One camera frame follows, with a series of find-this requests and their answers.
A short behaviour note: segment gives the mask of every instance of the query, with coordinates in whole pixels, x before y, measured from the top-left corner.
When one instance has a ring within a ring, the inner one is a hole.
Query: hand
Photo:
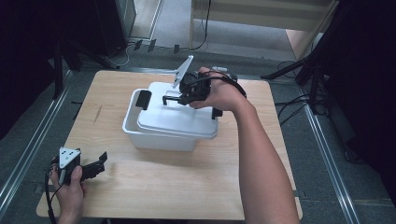
[[[224,76],[215,71],[211,72],[210,69],[205,67],[201,67],[199,72],[207,73],[212,77]],[[213,106],[219,110],[235,112],[245,102],[247,102],[247,99],[239,92],[236,87],[222,80],[214,79],[211,80],[211,89],[206,100],[191,102],[190,106],[196,109],[206,106]]]
[[[59,205],[61,206],[61,215],[59,216],[58,221],[59,224],[78,223],[82,216],[85,186],[79,181],[81,176],[82,167],[76,166],[71,175],[70,185],[63,185],[56,193]],[[59,188],[59,176],[54,167],[52,167],[52,172],[49,178],[52,181],[53,186],[56,189]]]

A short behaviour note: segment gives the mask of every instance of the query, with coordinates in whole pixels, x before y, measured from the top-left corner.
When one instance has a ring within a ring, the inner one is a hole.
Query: table top
[[[81,165],[105,151],[106,170],[86,182],[84,217],[243,220],[238,183],[238,135],[231,112],[219,118],[218,136],[198,140],[193,152],[135,148],[122,130],[131,95],[151,82],[172,83],[174,76],[100,71],[78,113],[65,147],[81,149]],[[269,84],[238,80],[258,111],[288,172],[294,179]],[[299,217],[299,198],[295,198]],[[54,213],[59,204],[54,199]],[[46,217],[43,194],[36,212]]]

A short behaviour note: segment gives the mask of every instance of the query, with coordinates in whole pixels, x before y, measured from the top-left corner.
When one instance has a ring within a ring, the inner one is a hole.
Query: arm
[[[61,206],[61,215],[58,219],[59,224],[76,224],[82,216],[85,189],[79,181],[81,176],[82,168],[81,166],[76,166],[71,175],[70,185],[62,186],[56,193]],[[59,177],[55,169],[52,169],[50,180],[56,189],[59,188]]]
[[[238,126],[239,184],[247,223],[299,223],[291,184],[256,108],[232,85],[212,80],[212,90],[194,108],[232,111]]]

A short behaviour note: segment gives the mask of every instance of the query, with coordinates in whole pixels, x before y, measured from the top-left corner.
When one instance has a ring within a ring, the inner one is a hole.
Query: person's left hand
[[[59,216],[58,223],[78,223],[82,216],[84,205],[85,186],[80,182],[82,176],[82,167],[76,166],[72,175],[69,186],[63,185],[56,197],[58,198],[59,205],[61,206],[61,215]],[[59,188],[59,176],[54,167],[49,176],[53,186]]]

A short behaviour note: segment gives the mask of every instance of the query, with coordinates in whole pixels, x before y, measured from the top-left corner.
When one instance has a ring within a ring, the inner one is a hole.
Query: white plastic container
[[[172,84],[153,82],[148,87],[151,98],[147,110],[136,106],[141,91],[135,90],[122,129],[135,147],[193,151],[197,139],[213,139],[218,133],[218,120],[212,119],[212,108],[193,109],[176,101],[163,104],[163,96],[179,96]]]

